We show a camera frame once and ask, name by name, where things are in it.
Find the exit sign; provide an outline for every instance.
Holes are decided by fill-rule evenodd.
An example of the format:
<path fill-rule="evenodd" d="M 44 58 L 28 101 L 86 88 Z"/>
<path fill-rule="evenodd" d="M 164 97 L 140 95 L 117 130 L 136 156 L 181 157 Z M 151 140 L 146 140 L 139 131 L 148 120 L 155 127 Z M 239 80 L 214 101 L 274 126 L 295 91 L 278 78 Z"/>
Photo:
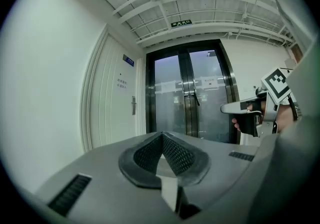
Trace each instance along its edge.
<path fill-rule="evenodd" d="M 171 23 L 171 28 L 177 28 L 177 27 L 191 25 L 191 24 L 192 24 L 192 21 L 190 19 L 187 19 L 187 20 Z"/>

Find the hand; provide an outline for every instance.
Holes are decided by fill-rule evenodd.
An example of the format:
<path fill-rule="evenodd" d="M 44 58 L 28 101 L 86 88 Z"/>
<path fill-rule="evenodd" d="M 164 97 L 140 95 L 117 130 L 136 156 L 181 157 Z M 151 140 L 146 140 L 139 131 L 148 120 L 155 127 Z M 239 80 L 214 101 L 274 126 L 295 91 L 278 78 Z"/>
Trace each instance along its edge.
<path fill-rule="evenodd" d="M 252 105 L 250 104 L 247 109 L 252 111 Z M 261 110 L 262 114 L 265 114 L 266 111 L 266 102 L 261 101 Z M 281 132 L 284 128 L 293 124 L 294 115 L 292 113 L 292 109 L 289 105 L 279 105 L 279 110 L 276 115 L 276 123 L 278 124 L 278 132 Z M 232 123 L 234 123 L 234 127 L 241 132 L 239 124 L 237 123 L 237 119 L 233 118 Z"/>

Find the double glass door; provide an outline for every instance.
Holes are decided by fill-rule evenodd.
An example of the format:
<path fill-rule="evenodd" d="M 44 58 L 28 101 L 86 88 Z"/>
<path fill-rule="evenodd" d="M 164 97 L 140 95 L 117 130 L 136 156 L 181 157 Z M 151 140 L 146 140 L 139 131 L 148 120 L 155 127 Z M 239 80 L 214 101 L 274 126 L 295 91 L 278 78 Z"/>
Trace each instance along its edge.
<path fill-rule="evenodd" d="M 230 116 L 220 111 L 221 105 L 236 99 L 218 44 L 180 45 L 151 53 L 147 59 L 149 132 L 173 131 L 210 141 L 237 142 Z"/>

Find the person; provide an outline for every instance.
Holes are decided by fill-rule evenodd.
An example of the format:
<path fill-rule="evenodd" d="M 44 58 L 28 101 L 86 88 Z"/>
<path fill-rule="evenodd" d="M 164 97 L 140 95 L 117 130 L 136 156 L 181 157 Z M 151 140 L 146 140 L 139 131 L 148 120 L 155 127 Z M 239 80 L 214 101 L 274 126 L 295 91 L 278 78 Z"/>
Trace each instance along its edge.
<path fill-rule="evenodd" d="M 276 3 L 284 24 L 293 35 L 302 52 L 307 52 L 319 35 L 319 28 L 317 27 L 316 22 L 314 22 L 312 15 L 304 8 L 304 1 L 276 0 Z M 266 102 L 262 102 L 261 110 L 263 113 L 265 112 L 265 108 Z M 252 110 L 252 105 L 249 105 L 247 109 Z M 289 105 L 279 106 L 276 117 L 278 132 L 281 132 L 284 128 L 294 122 L 293 111 L 294 110 Z M 241 131 L 235 118 L 232 119 L 232 122 L 234 123 L 234 127 L 238 131 Z"/>

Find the white ceiling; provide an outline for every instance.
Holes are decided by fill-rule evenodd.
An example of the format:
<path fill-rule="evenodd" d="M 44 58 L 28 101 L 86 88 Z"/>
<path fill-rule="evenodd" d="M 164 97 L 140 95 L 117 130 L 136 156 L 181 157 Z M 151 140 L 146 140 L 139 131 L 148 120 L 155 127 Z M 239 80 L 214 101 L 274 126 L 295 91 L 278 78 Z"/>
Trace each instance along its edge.
<path fill-rule="evenodd" d="M 225 37 L 253 37 L 268 44 L 287 45 L 294 40 L 278 13 L 275 0 L 107 0 L 122 23 L 128 23 L 142 47 L 177 37 L 214 33 Z M 191 20 L 173 28 L 169 23 Z"/>

